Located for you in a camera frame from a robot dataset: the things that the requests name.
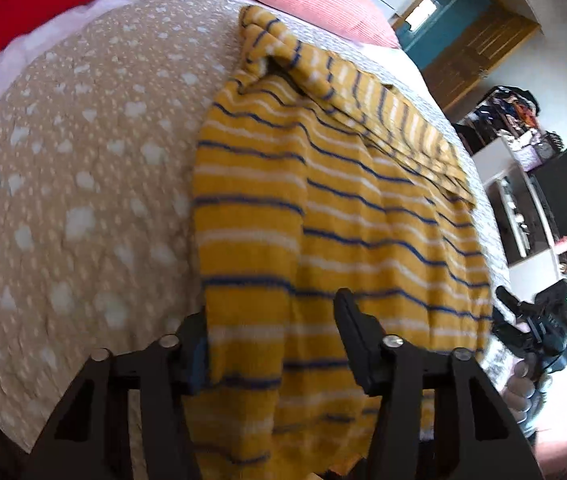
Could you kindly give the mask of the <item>white bed sheet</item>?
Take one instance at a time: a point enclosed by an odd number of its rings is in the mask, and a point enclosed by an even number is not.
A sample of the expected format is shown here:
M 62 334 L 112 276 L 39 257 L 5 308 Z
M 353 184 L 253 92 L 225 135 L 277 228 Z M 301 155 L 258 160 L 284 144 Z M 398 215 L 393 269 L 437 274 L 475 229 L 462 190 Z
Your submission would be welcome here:
M 75 6 L 73 9 L 58 13 L 32 32 L 17 36 L 0 52 L 0 98 L 38 56 L 45 54 L 56 44 L 79 32 L 100 16 L 138 1 L 140 0 L 93 0 L 83 6 Z M 230 1 L 247 4 L 252 0 Z M 453 127 L 425 88 L 425 81 L 415 63 L 401 50 L 356 44 L 341 39 L 331 32 L 323 32 L 318 27 L 281 11 L 276 15 L 290 22 L 294 32 L 298 32 L 303 40 L 337 52 L 342 58 L 354 62 L 363 70 L 377 75 L 382 81 L 396 87 L 417 106 L 421 113 L 425 114 L 425 118 L 444 129 L 446 138 L 459 152 L 462 167 L 468 173 L 472 192 L 477 198 L 477 209 L 472 214 L 472 218 L 479 231 L 482 250 L 489 264 L 491 281 L 495 286 L 508 285 L 510 280 L 504 248 L 497 232 L 493 207 L 484 191 L 477 167 L 470 155 L 462 148 Z

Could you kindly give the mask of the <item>yellow striped knit sweater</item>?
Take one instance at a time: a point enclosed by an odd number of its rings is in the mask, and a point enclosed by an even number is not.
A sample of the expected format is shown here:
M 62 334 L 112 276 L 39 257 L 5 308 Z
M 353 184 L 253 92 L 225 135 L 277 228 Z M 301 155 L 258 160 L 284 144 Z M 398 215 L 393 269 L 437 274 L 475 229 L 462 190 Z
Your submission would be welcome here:
M 260 6 L 239 32 L 195 153 L 210 387 L 186 412 L 205 478 L 302 479 L 364 453 L 379 406 L 335 293 L 417 347 L 482 352 L 489 268 L 457 151 L 410 99 Z

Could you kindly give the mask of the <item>beige white-dotted bedspread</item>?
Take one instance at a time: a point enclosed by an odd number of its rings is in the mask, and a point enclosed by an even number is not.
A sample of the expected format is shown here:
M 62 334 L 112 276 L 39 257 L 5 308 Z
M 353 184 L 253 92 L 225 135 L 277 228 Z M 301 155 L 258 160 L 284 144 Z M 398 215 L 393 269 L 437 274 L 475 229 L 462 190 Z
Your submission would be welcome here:
M 190 183 L 240 55 L 231 0 L 140 0 L 44 52 L 0 100 L 0 429 L 29 450 L 98 347 L 198 307 Z

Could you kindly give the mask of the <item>teal wooden-framed door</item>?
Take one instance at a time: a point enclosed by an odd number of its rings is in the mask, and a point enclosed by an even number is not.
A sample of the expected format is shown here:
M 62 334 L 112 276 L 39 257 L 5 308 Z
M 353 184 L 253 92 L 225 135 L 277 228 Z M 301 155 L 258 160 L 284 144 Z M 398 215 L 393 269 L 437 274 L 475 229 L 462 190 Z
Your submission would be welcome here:
M 526 0 L 415 0 L 394 29 L 450 113 L 541 25 Z

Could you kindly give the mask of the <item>cluttered shelf unit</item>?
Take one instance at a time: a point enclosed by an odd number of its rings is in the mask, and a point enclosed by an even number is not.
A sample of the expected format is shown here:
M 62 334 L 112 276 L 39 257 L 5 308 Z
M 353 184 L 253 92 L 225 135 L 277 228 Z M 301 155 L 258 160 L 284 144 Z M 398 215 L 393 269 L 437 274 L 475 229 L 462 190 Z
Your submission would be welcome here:
M 531 296 L 567 278 L 567 149 L 538 125 L 530 92 L 494 87 L 455 130 L 497 219 L 510 283 Z

